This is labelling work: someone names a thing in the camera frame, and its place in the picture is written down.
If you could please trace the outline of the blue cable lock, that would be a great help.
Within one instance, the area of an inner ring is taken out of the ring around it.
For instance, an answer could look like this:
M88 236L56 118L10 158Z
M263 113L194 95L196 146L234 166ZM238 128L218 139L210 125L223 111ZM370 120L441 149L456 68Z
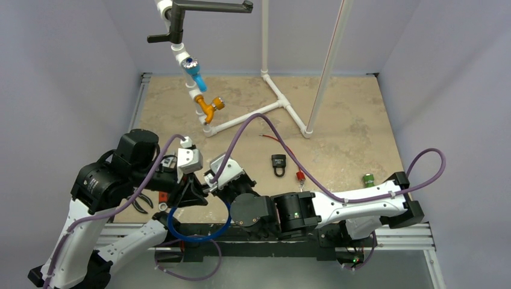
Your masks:
M174 227L174 221L173 221L173 216L174 216L174 213L176 212L177 208L171 208L169 214L168 214L168 217L167 217L167 227L168 227L168 230L169 232L171 233L171 235L179 240L183 240L185 242L189 242L189 243L203 243L203 242L206 242L206 241L213 241L215 238L218 238L220 237L221 235L223 235L224 233L226 233L226 231L228 230L228 228L231 226L231 221L232 221L232 218L231 218L231 214L230 214L230 209L231 209L231 205L224 201L224 204L227 208L227 213L228 213L228 218L227 218L227 221L226 223L216 232L212 233L211 235L208 235L208 236L205 236L205 237L199 237L199 236L185 236L181 233L179 233L175 227Z

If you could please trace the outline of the red cable padlock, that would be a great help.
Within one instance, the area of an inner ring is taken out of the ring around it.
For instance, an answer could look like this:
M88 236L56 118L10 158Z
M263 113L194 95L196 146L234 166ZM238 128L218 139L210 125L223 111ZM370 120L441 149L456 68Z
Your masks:
M260 134L259 136L270 138L270 139L273 139L273 140L279 142L278 138L270 136L270 135L267 135L267 134ZM292 150L289 147L287 147L287 148L290 151L291 155L295 156L294 153L292 152ZM284 170L285 170L284 167L282 167L282 166L280 166L280 167L273 166L273 168L274 168L275 175L279 176L279 177L281 177L281 176L278 175L277 169L281 168L283 173L284 173ZM297 165L297 169L298 169L298 171L296 172L296 179L297 179L297 181L300 182L300 180L306 180L305 174L304 174L303 170L301 169L301 167Z

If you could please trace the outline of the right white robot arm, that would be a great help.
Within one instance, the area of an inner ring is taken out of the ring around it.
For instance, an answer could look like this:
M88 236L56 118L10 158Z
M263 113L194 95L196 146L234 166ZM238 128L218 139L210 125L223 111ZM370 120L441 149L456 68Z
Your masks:
M419 202L407 194L409 187L404 172L396 172L379 185L335 193L338 199L367 197L362 203L334 200L315 191L261 196L246 174L214 192L229 206L232 221L256 238L274 236L280 240L304 237L308 233L338 223L342 243L352 245L383 225L391 229L420 223L424 212Z

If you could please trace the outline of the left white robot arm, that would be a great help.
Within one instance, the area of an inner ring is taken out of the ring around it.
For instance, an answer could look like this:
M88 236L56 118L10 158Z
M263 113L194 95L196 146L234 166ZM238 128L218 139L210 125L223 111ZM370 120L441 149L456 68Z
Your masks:
M28 273L36 287L104 288L143 251L178 242L180 230L166 223L165 214L158 214L136 232L96 248L108 220L146 189L168 193L173 207L207 204L204 187L195 176L203 165L201 152L188 137L175 134L172 140L180 142L174 167L163 164L167 149L160 147L157 134L133 129L120 137L115 149L78 172L58 242L47 262Z

